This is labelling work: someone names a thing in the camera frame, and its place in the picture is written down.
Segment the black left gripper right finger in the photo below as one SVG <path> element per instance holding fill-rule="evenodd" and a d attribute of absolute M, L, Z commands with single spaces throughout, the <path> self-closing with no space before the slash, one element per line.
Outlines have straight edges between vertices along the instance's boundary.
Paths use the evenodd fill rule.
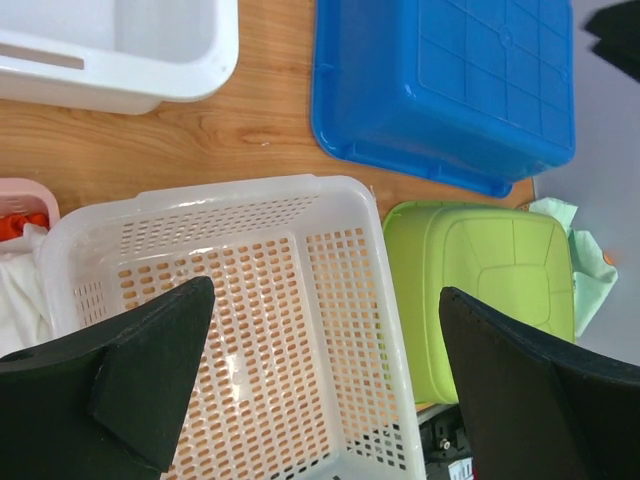
<path fill-rule="evenodd" d="M 477 478 L 638 478 L 637 366 L 453 287 L 439 317 Z"/>

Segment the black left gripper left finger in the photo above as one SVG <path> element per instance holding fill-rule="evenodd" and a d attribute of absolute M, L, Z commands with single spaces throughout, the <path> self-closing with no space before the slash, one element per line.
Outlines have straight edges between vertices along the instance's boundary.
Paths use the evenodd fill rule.
<path fill-rule="evenodd" d="M 1 359 L 4 479 L 158 479 L 208 335 L 210 278 Z"/>

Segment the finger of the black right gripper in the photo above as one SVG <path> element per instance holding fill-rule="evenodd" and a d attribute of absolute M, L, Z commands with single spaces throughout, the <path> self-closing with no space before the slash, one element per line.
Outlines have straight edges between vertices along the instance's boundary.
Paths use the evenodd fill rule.
<path fill-rule="evenodd" d="M 583 29 L 596 38 L 591 51 L 639 81 L 639 2 L 623 1 L 596 10 Z"/>

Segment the blue plastic tub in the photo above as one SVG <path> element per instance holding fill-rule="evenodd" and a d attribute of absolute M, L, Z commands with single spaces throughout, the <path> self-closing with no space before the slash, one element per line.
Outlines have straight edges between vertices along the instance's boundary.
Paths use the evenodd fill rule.
<path fill-rule="evenodd" d="M 345 161 L 496 198 L 575 154 L 567 1 L 320 1 L 310 119 Z"/>

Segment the white perforated plastic basket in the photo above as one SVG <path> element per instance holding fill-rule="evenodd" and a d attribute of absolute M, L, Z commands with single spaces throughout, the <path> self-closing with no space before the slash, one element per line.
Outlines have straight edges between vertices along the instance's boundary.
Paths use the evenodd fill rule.
<path fill-rule="evenodd" d="M 345 176 L 145 192 L 72 212 L 39 254 L 52 332 L 196 276 L 215 307 L 171 479 L 421 479 L 376 202 Z"/>

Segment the white plastic tub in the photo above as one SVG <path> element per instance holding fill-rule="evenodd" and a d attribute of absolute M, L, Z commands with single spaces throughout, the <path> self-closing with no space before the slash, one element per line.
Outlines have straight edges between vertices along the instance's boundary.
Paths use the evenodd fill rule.
<path fill-rule="evenodd" d="M 4 1 L 4 100 L 140 115 L 231 77 L 235 1 Z"/>

